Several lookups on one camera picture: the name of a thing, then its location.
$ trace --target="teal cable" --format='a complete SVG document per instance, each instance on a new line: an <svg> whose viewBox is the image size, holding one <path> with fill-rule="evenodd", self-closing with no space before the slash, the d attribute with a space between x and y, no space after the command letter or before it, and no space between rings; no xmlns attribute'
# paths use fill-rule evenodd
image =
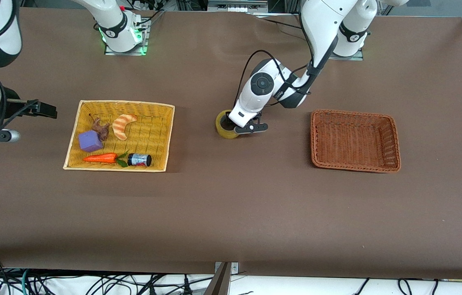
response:
<svg viewBox="0 0 462 295"><path fill-rule="evenodd" d="M23 295L27 295L27 290L25 290L25 279L27 278L27 271L28 269L23 272L23 276L21 277L21 290L23 291Z"/></svg>

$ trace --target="carrot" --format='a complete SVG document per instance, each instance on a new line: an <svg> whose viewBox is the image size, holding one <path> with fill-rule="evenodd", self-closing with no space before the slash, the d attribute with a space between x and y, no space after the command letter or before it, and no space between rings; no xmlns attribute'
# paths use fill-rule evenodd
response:
<svg viewBox="0 0 462 295"><path fill-rule="evenodd" d="M94 162L94 163L107 163L107 164L115 164L118 163L119 166L127 167L127 163L120 158L125 157L127 152L118 156L116 153L106 153L102 155L92 155L83 158L85 162Z"/></svg>
<svg viewBox="0 0 462 295"><path fill-rule="evenodd" d="M96 163L116 163L116 158L118 155L116 153L106 153L102 155L93 155L83 158L85 162L96 162Z"/></svg>

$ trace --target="basket rim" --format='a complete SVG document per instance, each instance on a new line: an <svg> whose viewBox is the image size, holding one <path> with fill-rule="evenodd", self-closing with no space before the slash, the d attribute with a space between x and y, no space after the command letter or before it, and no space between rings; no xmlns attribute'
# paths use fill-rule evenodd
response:
<svg viewBox="0 0 462 295"><path fill-rule="evenodd" d="M380 168L377 166L373 166L373 168L363 168L357 166L349 166L345 163L335 163L332 164L330 162L319 161L315 155L315 142L316 142L316 135L314 132L314 127L317 125L317 121L315 120L315 116L321 113L335 113L335 114L349 114L349 115L357 115L357 116L376 116L379 118L388 119L391 124L391 129L393 131L393 138L395 141L395 149L394 153L396 156L396 168ZM317 109L311 112L311 161L315 166L319 168L332 168L332 169L341 169L341 170L355 170L355 171L366 171L366 172L398 172L400 168L402 168L401 159L400 159L400 145L398 141L398 131L396 130L396 124L392 116L386 114L378 114L378 113L364 113L364 112L353 112L353 111L341 111L341 110L329 110L329 109Z"/></svg>
<svg viewBox="0 0 462 295"><path fill-rule="evenodd" d="M165 156L165 165L163 169L146 169L146 170L127 170L127 169L111 169L111 168L79 168L79 167L69 167L68 166L68 159L70 157L70 151L72 149L72 139L74 138L76 134L76 128L77 128L77 120L80 117L80 112L81 112L81 107L83 106L83 103L87 102L120 102L120 103L135 103L135 104L154 104L156 106L164 106L164 107L170 107L173 109L173 113L171 114L171 127L169 128L169 140L167 141L167 154ZM70 136L70 141L68 142L68 149L67 153L65 156L65 163L63 166L64 170L85 170L85 171L115 171L115 172L165 172L167 170L167 163L169 161L169 148L171 146L171 138L173 137L173 123L174 123L174 112L175 112L175 106L172 104L167 104L167 103L161 103L161 102L148 102L148 101L135 101L135 100L81 100L78 105L77 105L77 111L76 111L76 118L74 120L74 126L72 127L72 134Z"/></svg>

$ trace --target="basket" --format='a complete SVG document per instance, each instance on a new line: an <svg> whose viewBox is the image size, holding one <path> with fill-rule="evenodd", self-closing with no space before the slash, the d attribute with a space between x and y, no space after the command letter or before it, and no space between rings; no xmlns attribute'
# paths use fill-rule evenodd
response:
<svg viewBox="0 0 462 295"><path fill-rule="evenodd" d="M77 136L91 130L95 118L100 123L112 124L122 114L133 114L136 122L125 128L127 140L119 140L109 126L109 136L103 142L103 149L87 153L80 149ZM70 144L65 159L65 170L101 170L126 172L163 172L167 168L169 142L173 129L174 106L155 102L122 101L122 100L82 100L77 108L76 122L72 130ZM149 154L152 163L149 167L128 166L118 164L101 164L84 162L82 159L90 155L125 152Z"/></svg>
<svg viewBox="0 0 462 295"><path fill-rule="evenodd" d="M311 159L321 168L398 172L394 120L382 114L315 110L311 114Z"/></svg>

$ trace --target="brown wicker basket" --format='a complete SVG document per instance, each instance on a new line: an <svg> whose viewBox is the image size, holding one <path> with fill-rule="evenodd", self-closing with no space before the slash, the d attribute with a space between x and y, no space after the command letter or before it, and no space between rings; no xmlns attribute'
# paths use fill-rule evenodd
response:
<svg viewBox="0 0 462 295"><path fill-rule="evenodd" d="M382 114L315 110L311 114L311 159L321 168L398 172L394 120Z"/></svg>

